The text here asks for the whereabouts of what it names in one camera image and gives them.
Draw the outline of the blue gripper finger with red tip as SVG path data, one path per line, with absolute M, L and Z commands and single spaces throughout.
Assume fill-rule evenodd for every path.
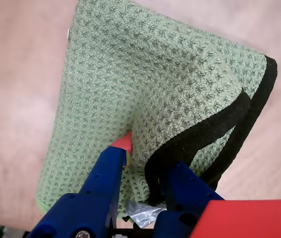
M 105 238 L 116 228 L 122 170 L 130 163 L 129 133 L 105 149 L 78 193 L 64 194 L 30 232 L 31 238 Z
M 159 177 L 166 210 L 158 214 L 154 238 L 188 238 L 209 201 L 223 198 L 181 162 Z

